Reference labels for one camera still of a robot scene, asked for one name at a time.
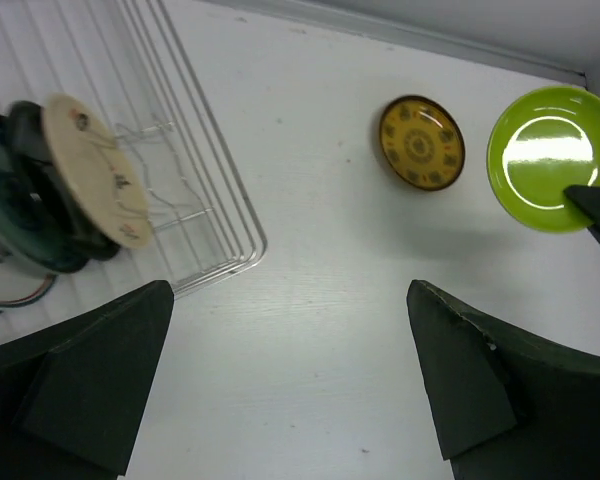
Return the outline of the yellow patterned plate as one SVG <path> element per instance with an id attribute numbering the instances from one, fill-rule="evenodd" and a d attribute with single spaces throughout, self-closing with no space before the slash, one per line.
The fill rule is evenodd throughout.
<path id="1" fill-rule="evenodd" d="M 466 147 L 461 130 L 439 103 L 419 95 L 389 102 L 378 119 L 378 146 L 391 170 L 427 192 L 450 187 L 461 175 Z"/>

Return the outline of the lime green plate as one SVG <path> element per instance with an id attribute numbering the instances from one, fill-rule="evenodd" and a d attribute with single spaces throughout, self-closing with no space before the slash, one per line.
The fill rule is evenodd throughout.
<path id="1" fill-rule="evenodd" d="M 521 96 L 492 129 L 486 169 L 496 199 L 520 224 L 546 233 L 590 227 L 564 190 L 600 187 L 600 97 L 571 86 Z"/>

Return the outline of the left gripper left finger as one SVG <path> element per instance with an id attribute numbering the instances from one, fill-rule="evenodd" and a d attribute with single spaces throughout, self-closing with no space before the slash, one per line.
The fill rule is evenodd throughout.
<path id="1" fill-rule="evenodd" d="M 0 345 L 0 479 L 125 475 L 173 306 L 152 281 Z"/>

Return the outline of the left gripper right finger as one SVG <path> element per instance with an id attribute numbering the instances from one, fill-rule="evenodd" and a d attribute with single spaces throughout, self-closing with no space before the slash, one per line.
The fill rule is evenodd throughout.
<path id="1" fill-rule="evenodd" d="M 434 427 L 457 479 L 600 479 L 600 356 L 439 287 L 406 297 Z"/>

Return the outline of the cream patterned plate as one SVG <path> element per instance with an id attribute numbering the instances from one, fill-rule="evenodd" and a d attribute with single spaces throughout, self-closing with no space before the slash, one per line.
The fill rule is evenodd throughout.
<path id="1" fill-rule="evenodd" d="M 152 227 L 145 189 L 108 126 L 64 93 L 47 97 L 41 120 L 54 167 L 86 217 L 125 248 L 146 246 Z"/>

